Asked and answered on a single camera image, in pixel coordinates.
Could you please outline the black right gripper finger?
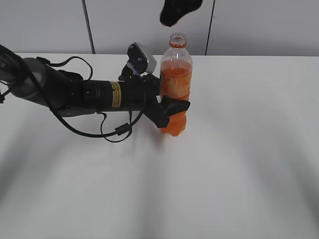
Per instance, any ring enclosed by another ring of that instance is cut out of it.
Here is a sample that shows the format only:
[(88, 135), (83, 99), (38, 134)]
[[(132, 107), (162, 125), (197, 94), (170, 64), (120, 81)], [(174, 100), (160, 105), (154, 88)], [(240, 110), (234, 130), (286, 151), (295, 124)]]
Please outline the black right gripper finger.
[(203, 0), (165, 0), (159, 15), (163, 26), (178, 22), (185, 15), (198, 10)]

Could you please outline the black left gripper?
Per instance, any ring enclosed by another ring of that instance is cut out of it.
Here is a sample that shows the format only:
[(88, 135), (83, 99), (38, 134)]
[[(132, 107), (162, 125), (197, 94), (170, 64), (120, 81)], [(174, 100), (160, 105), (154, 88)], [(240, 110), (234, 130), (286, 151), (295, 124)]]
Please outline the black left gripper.
[(120, 109), (142, 111), (158, 128), (167, 127), (171, 116), (186, 112), (190, 107), (190, 101), (168, 96), (163, 96), (158, 103), (161, 79), (153, 74), (132, 77), (119, 83), (122, 96)]

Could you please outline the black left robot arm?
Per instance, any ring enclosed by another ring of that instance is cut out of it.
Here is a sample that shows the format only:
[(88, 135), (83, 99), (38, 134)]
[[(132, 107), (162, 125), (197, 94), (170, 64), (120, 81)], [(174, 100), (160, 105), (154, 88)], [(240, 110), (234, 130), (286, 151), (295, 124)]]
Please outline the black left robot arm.
[(0, 79), (14, 96), (43, 106), (53, 106), (63, 118), (101, 112), (139, 111), (158, 128), (185, 112), (187, 100), (167, 96), (158, 100), (160, 80), (153, 75), (156, 59), (135, 42), (128, 47), (128, 61), (117, 81), (84, 79), (62, 70), (63, 63), (43, 57), (21, 58), (0, 49)]

